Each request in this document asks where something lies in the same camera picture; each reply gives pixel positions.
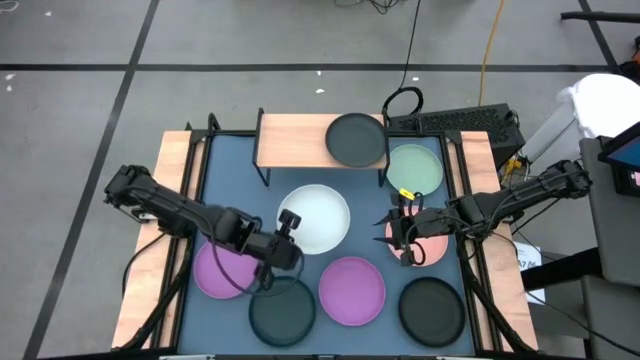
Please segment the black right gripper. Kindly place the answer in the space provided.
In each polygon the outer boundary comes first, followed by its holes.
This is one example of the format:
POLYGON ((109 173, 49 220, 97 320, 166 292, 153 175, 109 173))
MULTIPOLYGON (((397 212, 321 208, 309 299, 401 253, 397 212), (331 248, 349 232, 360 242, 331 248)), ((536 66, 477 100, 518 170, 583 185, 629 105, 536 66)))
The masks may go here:
POLYGON ((394 208, 375 223, 389 223, 389 237, 374 240, 389 245, 402 266, 430 266, 445 255, 445 233, 440 229, 433 208, 426 208, 421 193, 409 200, 399 193, 391 195, 394 208))

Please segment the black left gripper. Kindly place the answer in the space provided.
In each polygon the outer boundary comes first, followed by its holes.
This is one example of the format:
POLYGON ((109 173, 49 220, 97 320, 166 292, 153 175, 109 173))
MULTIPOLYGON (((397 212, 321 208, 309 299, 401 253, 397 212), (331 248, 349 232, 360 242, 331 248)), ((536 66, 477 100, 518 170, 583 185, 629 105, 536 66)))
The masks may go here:
POLYGON ((303 256, 303 251, 295 244, 291 235, 299 227, 301 217, 284 209, 278 218, 280 227, 273 233, 268 233, 262 231, 260 217, 250 216, 238 209, 234 212, 241 220, 239 239, 235 241, 234 249, 259 261, 254 273, 260 289, 269 290, 275 279, 272 269, 292 270, 303 256))

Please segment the purple plate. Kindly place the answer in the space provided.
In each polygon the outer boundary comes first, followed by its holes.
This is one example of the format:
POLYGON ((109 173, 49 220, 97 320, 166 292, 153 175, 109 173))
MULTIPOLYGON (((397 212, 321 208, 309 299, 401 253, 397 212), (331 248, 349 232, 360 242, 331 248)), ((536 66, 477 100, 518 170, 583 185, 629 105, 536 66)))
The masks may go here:
MULTIPOLYGON (((248 255, 237 255, 226 249, 217 247, 218 260, 229 277, 240 287, 248 288, 255 279, 254 271, 258 261, 248 255)), ((231 299, 241 294, 224 277, 214 257, 213 246, 206 242, 198 251, 194 266, 194 278, 197 287, 207 296, 214 299, 231 299)))
POLYGON ((362 326, 381 312, 386 286, 379 270, 360 257, 342 257, 329 264, 318 287, 320 303, 331 319, 345 326, 362 326))

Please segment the salmon pink plate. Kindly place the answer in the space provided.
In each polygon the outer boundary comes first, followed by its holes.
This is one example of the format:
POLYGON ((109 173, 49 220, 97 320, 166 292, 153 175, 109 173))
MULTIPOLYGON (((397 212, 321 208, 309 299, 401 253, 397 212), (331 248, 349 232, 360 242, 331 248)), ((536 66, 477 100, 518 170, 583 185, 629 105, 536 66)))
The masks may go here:
POLYGON ((378 222, 385 226, 385 243, 402 266, 426 267, 438 262, 449 243, 449 223, 441 209, 396 208, 378 222))

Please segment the white plate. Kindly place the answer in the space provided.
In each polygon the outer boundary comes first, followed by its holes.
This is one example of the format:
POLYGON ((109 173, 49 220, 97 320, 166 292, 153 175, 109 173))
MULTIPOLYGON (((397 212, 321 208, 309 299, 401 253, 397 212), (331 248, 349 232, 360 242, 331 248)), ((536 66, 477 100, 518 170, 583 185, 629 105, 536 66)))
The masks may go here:
POLYGON ((320 255, 336 248, 350 227, 350 209, 343 196, 322 184, 301 186, 281 202, 278 212, 289 210, 301 218, 291 231, 305 255, 320 255))

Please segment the dark teal plate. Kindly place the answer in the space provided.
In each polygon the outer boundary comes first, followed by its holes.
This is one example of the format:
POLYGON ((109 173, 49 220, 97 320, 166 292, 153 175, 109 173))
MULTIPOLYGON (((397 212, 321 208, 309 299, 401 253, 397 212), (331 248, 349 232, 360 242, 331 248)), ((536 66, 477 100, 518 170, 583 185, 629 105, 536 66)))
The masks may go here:
POLYGON ((290 276, 279 276, 272 287, 253 296, 249 324, 264 343, 289 347, 302 341, 316 319, 316 302, 309 287, 290 276))

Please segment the mint green plate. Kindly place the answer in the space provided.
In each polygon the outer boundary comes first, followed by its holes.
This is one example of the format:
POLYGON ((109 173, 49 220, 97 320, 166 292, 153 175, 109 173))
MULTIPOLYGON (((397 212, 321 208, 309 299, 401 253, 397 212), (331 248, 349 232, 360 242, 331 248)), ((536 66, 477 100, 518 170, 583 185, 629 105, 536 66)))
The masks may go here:
POLYGON ((387 180, 396 190, 428 195, 437 190, 443 176, 441 161, 424 146, 401 145, 390 153, 387 180))

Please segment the dark grey plate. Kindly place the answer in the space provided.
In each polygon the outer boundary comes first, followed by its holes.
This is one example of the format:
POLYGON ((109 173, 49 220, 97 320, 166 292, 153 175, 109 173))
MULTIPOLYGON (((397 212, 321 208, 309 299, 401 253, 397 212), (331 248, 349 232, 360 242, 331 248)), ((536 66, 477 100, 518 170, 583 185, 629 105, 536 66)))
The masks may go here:
POLYGON ((341 165, 365 168, 376 164, 385 154, 385 130, 371 115, 348 113, 331 122, 325 133, 325 145, 341 165))
POLYGON ((416 278, 401 291, 398 315, 405 332, 429 347, 455 342, 465 325, 465 308, 454 288, 434 277, 416 278))

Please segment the wooden shelf with black legs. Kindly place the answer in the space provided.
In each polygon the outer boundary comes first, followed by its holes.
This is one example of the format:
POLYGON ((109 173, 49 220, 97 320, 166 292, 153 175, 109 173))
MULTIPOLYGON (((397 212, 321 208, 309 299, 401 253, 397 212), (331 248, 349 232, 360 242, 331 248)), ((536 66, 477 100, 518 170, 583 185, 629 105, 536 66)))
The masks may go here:
POLYGON ((390 165, 389 135, 385 118, 379 120, 385 130, 386 152, 374 165, 353 168, 341 165, 329 154, 325 145, 327 128, 344 114, 270 114, 258 112, 252 164, 263 183, 270 184, 274 168, 375 169, 378 183, 383 184, 390 165))

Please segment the blue table mat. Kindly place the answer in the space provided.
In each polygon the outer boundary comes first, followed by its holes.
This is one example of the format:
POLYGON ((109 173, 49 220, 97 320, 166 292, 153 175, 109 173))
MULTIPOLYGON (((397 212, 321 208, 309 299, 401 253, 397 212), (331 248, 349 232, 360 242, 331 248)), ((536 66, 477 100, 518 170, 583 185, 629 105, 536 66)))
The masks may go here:
POLYGON ((429 276, 449 283, 459 294, 465 292, 455 246, 445 256, 422 268, 401 266, 384 243, 379 242, 384 228, 379 225, 391 209, 391 187, 378 185, 378 174, 366 169, 280 168, 271 172, 270 183, 263 184, 252 164, 254 140, 251 137, 217 136, 212 142, 203 200, 238 208, 263 221, 266 231, 278 223, 282 200, 303 185, 322 184, 338 191, 346 200, 351 215, 349 231, 333 250, 306 256, 302 281, 318 289, 321 274, 334 260, 344 256, 362 257, 381 272, 386 286, 386 301, 381 313, 370 323, 343 326, 323 309, 316 312, 310 333, 299 343, 285 348, 270 346, 253 333, 248 316, 250 298, 245 294, 218 300, 202 292, 196 283, 187 288, 178 351, 182 355, 315 355, 428 356, 470 355, 474 351, 470 328, 442 348, 424 346, 404 331, 398 317, 398 299, 411 280, 429 276))

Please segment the white paper sheet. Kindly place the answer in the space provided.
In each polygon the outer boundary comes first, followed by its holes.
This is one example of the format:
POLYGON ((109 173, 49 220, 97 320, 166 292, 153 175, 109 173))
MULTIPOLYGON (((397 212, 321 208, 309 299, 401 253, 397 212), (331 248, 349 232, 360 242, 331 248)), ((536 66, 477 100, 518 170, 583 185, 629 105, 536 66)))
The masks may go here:
MULTIPOLYGON (((521 272, 542 264, 542 254, 539 247, 519 242, 515 242, 515 245, 521 272)), ((526 298, 529 303, 543 305, 545 301, 545 291, 543 289, 526 291, 526 298)))

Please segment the grey cabinet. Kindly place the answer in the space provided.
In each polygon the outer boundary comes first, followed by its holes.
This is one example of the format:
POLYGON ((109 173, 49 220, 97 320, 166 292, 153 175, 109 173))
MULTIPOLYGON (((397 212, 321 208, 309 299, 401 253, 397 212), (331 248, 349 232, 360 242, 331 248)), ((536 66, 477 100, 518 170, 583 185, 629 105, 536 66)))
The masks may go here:
POLYGON ((601 142, 580 150, 593 180, 589 194, 599 275, 582 278, 590 346, 598 360, 640 360, 640 198, 615 191, 609 165, 598 160, 601 142))

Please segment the black tablet screen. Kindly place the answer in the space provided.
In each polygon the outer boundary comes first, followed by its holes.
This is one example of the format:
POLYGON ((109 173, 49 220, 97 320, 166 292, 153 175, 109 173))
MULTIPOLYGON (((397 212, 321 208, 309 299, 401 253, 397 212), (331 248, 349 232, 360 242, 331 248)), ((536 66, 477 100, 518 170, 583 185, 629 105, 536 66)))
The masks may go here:
POLYGON ((640 198, 640 122, 614 138, 600 136, 598 160, 608 164, 618 194, 640 198))

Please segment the white cloth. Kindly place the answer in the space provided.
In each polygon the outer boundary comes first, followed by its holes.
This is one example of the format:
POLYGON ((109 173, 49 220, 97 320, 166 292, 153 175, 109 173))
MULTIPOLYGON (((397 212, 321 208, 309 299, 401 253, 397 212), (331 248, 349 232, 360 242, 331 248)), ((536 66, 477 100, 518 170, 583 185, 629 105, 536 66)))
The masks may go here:
POLYGON ((640 85, 613 74, 591 74, 558 93, 586 138, 616 137, 640 122, 640 85))

